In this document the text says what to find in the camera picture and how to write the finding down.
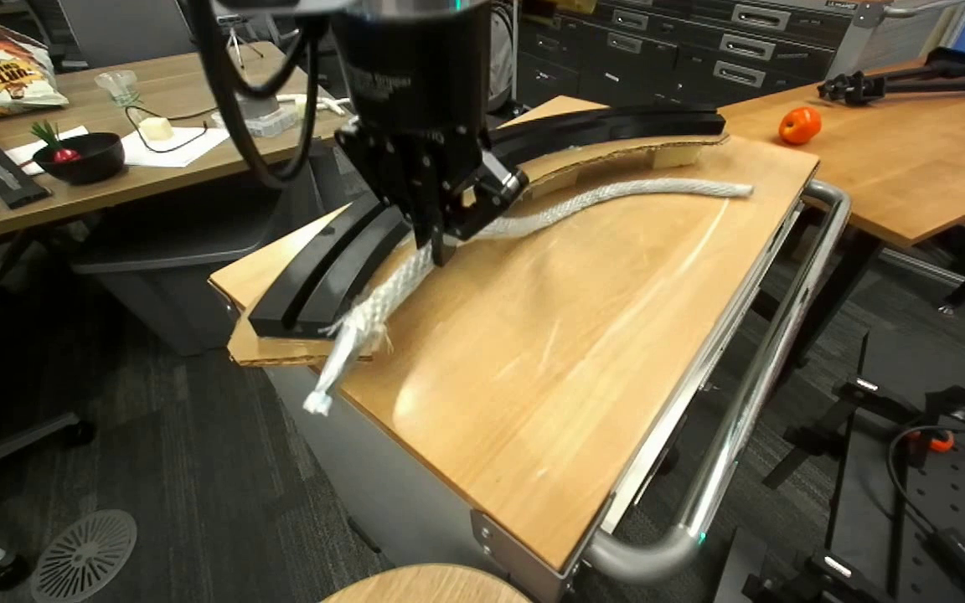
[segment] desk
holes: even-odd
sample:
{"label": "desk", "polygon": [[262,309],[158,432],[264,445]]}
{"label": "desk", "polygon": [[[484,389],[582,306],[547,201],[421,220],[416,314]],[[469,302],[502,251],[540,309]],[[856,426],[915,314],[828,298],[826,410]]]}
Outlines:
{"label": "desk", "polygon": [[810,105],[826,130],[806,147],[853,193],[853,244],[817,296],[800,348],[847,298],[882,244],[915,248],[965,220],[965,92],[895,92],[872,106],[817,101],[817,88],[731,105],[727,130],[770,139],[783,109]]}
{"label": "desk", "polygon": [[[264,78],[282,60],[282,54],[271,42],[260,42],[260,47],[262,47],[262,54],[241,54],[249,78]],[[143,106],[150,106],[150,109],[190,115],[203,106],[214,106],[213,91],[208,91],[208,78],[205,78],[203,60],[195,54],[121,65],[114,69],[134,69],[139,73],[139,92],[140,92]],[[58,88],[71,97],[71,106],[5,116],[0,120],[0,147],[33,139],[32,124],[36,116],[54,120],[58,130],[83,124],[86,130],[127,135],[131,124],[124,120],[118,105],[112,105],[106,92],[102,88],[95,88],[99,73],[103,73],[103,69],[62,73]],[[299,73],[289,88],[304,91],[304,73]],[[323,109],[316,120],[316,137],[328,139],[343,124],[347,124],[347,116]],[[295,147],[299,147],[295,130],[282,135],[282,137],[262,137],[260,139],[260,150],[270,162],[289,162]],[[153,196],[165,192],[217,181],[217,176],[241,174],[241,171],[245,171],[245,162],[241,162],[238,147],[233,139],[224,139],[223,147],[214,147],[213,155],[205,155],[203,162],[195,162],[185,171],[127,167],[121,176],[102,181],[102,185],[83,185],[83,187],[71,187],[64,181],[39,174],[39,185],[50,192],[50,196],[33,201],[26,209],[13,209],[13,212],[8,204],[0,204],[0,236],[26,232],[26,228],[39,228],[39,225],[83,217],[83,214],[95,214],[102,209],[143,201],[143,196]]]}
{"label": "desk", "polygon": [[[577,155],[523,167],[540,181]],[[304,341],[260,337],[241,317],[233,355],[270,367],[356,526],[391,561],[484,567],[532,598],[557,598],[748,314],[813,165],[733,137],[667,174],[751,181],[751,201],[618,201],[516,244],[463,248],[391,317],[390,348],[351,367],[327,420],[299,410],[313,376],[282,367],[310,364]],[[630,174],[657,171],[615,165],[597,176]],[[214,288],[249,314],[316,232],[323,220],[214,270]],[[832,244],[820,240],[813,262],[826,264]]]}

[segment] floor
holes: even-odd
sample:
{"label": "floor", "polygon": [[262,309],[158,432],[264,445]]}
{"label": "floor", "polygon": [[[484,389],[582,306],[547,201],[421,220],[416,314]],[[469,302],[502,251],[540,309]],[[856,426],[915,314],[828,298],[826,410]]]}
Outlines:
{"label": "floor", "polygon": [[[853,306],[767,403],[715,538],[671,583],[621,585],[582,568],[569,598],[715,598],[727,545],[748,529],[777,567],[799,567],[826,542],[835,462],[813,458],[777,491],[760,475],[789,450],[783,426],[813,420],[832,389],[856,377],[858,341],[872,335],[864,377],[910,398],[965,386],[965,309],[936,310],[942,286],[874,264]],[[701,437],[733,389],[733,367],[757,345],[748,320],[715,389],[681,430],[673,471],[628,516],[628,538],[662,536],[673,516]],[[99,281],[33,251],[0,296],[0,434],[83,411],[99,437],[39,445],[0,465],[0,542],[32,560],[95,510],[124,510],[140,538],[102,603],[313,603],[390,567],[349,526],[331,487],[293,434],[262,370],[213,348],[172,355]],[[0,603],[32,598],[26,585]]]}

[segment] filing cabinet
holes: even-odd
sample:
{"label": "filing cabinet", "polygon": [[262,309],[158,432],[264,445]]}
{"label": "filing cabinet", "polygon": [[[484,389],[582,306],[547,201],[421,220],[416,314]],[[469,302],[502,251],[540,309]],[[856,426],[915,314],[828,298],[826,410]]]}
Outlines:
{"label": "filing cabinet", "polygon": [[826,80],[853,28],[807,0],[597,0],[521,20],[521,101],[733,105]]}

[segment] white cable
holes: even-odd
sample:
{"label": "white cable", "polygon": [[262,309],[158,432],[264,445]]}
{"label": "white cable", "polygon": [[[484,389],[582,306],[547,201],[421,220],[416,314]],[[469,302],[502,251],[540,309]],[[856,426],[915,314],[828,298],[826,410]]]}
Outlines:
{"label": "white cable", "polygon": [[[484,228],[472,240],[509,240],[525,236],[532,232],[553,228],[592,204],[608,204],[618,196],[636,196],[636,193],[701,193],[701,196],[751,196],[751,185],[727,185],[727,181],[693,181],[693,176],[652,176],[652,181],[621,181],[608,187],[582,192],[562,204],[553,204],[540,214],[525,217],[499,217],[490,228]],[[327,359],[316,389],[304,398],[304,411],[328,414],[331,410],[331,389],[343,382],[351,359],[371,345],[383,331],[390,314],[414,298],[414,290],[425,281],[425,276],[435,268],[433,244],[419,248],[405,264],[396,268],[390,281],[383,281],[366,302],[358,302],[337,329],[337,348]]]}

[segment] round stool seat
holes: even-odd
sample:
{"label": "round stool seat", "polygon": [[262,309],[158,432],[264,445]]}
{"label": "round stool seat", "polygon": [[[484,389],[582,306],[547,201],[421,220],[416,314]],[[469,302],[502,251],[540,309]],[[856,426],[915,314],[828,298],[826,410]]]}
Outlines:
{"label": "round stool seat", "polygon": [[331,594],[327,603],[525,603],[509,583],[469,567],[399,567]]}

